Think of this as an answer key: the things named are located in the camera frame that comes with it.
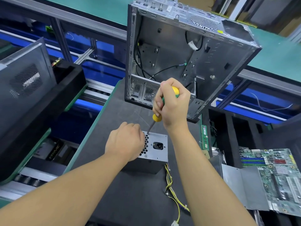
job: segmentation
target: green tabletop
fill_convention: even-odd
[[[133,0],[48,0],[97,17],[127,24],[127,6]],[[279,35],[250,27],[262,45],[249,66],[301,82],[301,45]]]

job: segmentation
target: forearm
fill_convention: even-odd
[[[188,127],[169,135],[194,224],[255,226],[248,211],[202,153]]]
[[[126,163],[104,154],[2,208],[0,225],[83,226]]]

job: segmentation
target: screwdriver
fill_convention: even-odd
[[[180,91],[177,87],[172,87],[173,91],[175,92],[175,97],[178,98],[179,97],[179,94],[180,94]],[[164,100],[164,97],[162,98],[162,101],[163,101],[163,106],[165,105],[165,100]],[[162,115],[160,115],[159,117],[156,116],[156,114],[153,114],[153,122],[152,124],[150,125],[150,128],[148,129],[148,134],[149,132],[151,131],[151,129],[153,128],[153,125],[156,123],[156,122],[160,122],[162,120]]]

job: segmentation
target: left hand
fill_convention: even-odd
[[[139,156],[144,143],[145,135],[141,131],[140,125],[123,122],[118,129],[110,133],[105,153],[121,156],[129,162]]]

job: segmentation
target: gray work mat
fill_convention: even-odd
[[[138,123],[143,131],[147,131],[152,123],[151,110],[124,101],[124,79],[116,87],[72,169],[102,156],[110,132],[117,129],[122,122]],[[199,141],[200,126],[188,123],[188,127],[194,138]],[[152,132],[167,134],[162,122],[156,123]],[[172,187],[179,200],[185,205],[187,201],[169,137],[168,161],[173,180]],[[121,171],[97,205],[91,220],[107,226],[171,225],[178,218],[178,207],[164,194],[165,187],[164,169],[156,175]],[[181,211],[179,224],[193,225],[191,217],[184,210]]]

